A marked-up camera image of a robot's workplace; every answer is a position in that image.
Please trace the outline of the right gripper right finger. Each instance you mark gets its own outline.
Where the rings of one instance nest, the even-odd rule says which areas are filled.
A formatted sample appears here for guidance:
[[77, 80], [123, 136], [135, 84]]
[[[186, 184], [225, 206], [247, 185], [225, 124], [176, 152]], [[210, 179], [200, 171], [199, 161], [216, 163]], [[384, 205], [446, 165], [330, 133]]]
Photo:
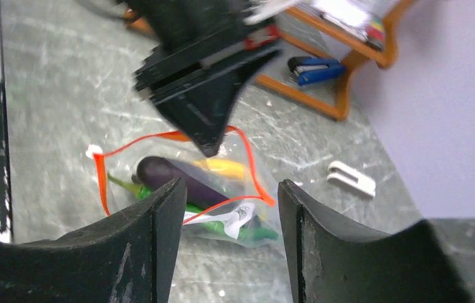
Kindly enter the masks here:
[[293, 181], [278, 186], [294, 302], [471, 302], [431, 225], [388, 234], [318, 202]]

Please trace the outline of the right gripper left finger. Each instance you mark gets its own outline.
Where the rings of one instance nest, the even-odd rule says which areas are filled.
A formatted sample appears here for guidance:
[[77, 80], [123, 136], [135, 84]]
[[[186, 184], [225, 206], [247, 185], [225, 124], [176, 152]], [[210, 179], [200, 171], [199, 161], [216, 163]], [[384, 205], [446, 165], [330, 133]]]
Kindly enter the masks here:
[[174, 179], [58, 239], [0, 242], [0, 302], [167, 302], [186, 196]]

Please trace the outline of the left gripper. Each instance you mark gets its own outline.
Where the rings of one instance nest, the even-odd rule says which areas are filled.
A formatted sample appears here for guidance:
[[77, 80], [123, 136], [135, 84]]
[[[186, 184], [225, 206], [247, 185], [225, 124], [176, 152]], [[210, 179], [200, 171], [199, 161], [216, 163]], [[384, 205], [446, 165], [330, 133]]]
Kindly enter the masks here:
[[252, 20], [253, 1], [126, 1], [159, 44], [135, 89], [205, 157], [218, 154], [242, 90], [281, 55], [276, 20]]

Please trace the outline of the yellow banana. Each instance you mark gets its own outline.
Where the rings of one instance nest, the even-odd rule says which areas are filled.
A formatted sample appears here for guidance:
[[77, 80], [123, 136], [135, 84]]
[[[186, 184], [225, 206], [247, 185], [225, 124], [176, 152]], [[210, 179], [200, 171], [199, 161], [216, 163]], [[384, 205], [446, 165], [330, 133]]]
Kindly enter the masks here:
[[249, 168], [231, 160], [208, 158], [194, 161], [193, 164], [205, 170], [222, 175], [230, 179], [243, 180], [249, 173]]

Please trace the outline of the purple eggplant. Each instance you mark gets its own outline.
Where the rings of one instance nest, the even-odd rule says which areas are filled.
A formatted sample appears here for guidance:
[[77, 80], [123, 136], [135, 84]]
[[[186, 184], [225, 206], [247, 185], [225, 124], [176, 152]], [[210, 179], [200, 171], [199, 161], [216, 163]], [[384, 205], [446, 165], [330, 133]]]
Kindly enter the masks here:
[[202, 210], [228, 199], [206, 185], [203, 169], [183, 161], [147, 156], [137, 164], [136, 176], [150, 189], [158, 189], [175, 178], [182, 179], [187, 188], [187, 202]]

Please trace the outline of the green chili pepper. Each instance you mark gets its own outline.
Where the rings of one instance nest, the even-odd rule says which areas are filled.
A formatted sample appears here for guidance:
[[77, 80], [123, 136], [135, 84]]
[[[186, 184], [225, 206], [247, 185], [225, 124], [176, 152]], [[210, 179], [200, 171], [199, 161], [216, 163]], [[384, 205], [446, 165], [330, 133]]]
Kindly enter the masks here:
[[247, 247], [260, 246], [266, 241], [278, 240], [279, 234], [261, 222], [253, 202], [242, 201], [227, 205], [230, 210], [219, 215], [202, 213], [202, 209], [186, 204], [184, 220], [199, 233], [220, 238]]

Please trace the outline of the clear zip top bag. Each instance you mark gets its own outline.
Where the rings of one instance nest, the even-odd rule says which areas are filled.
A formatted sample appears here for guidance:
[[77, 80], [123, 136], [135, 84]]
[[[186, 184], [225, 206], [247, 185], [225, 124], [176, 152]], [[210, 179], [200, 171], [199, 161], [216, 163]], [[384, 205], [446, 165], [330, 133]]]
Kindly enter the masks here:
[[106, 215], [180, 179], [186, 188], [184, 228], [243, 247], [281, 244], [275, 182], [245, 133], [227, 128], [219, 152], [206, 157], [181, 132], [148, 134], [114, 151], [89, 145]]

